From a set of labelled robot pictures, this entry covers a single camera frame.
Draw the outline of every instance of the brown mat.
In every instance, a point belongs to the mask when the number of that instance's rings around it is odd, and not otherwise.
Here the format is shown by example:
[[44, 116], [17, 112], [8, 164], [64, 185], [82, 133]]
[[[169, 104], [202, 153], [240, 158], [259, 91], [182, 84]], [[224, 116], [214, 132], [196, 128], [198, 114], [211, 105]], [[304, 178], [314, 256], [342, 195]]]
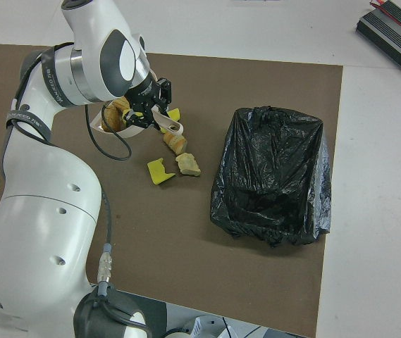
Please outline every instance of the brown mat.
[[[0, 157], [19, 65], [32, 49], [0, 46]], [[226, 130], [240, 107], [272, 105], [322, 118], [333, 154], [342, 67], [172, 55], [149, 60], [159, 77], [173, 83], [171, 106], [180, 108], [201, 177], [178, 174], [175, 156], [156, 130], [130, 139], [132, 159], [118, 163], [92, 145], [82, 108], [60, 113], [53, 128], [53, 142], [89, 163], [109, 194], [113, 282], [128, 292], [314, 336], [324, 240], [270, 249], [253, 238], [232, 239], [209, 221], [209, 194]], [[91, 118], [98, 109], [92, 107]], [[97, 137], [109, 151], [125, 154], [116, 140]], [[166, 172], [177, 175], [155, 186], [146, 163], [160, 157]], [[101, 212], [87, 264], [91, 281], [104, 237]]]

